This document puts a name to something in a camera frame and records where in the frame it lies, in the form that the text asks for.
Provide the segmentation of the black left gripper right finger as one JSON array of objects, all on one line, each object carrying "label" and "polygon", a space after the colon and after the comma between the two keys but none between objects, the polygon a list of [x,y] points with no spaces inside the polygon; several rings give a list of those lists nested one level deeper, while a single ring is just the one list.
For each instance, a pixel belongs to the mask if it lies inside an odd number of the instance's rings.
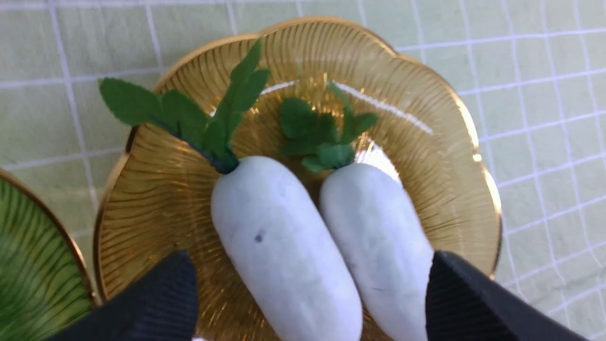
[{"label": "black left gripper right finger", "polygon": [[582,341],[450,251],[436,251],[426,297],[431,341]]}]

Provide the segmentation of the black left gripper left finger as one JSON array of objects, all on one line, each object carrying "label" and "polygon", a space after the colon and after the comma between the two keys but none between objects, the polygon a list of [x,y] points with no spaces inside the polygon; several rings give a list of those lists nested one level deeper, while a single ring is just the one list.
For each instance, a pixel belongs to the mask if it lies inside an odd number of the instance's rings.
[{"label": "black left gripper left finger", "polygon": [[196,268],[188,252],[175,251],[51,340],[191,341],[198,307]]}]

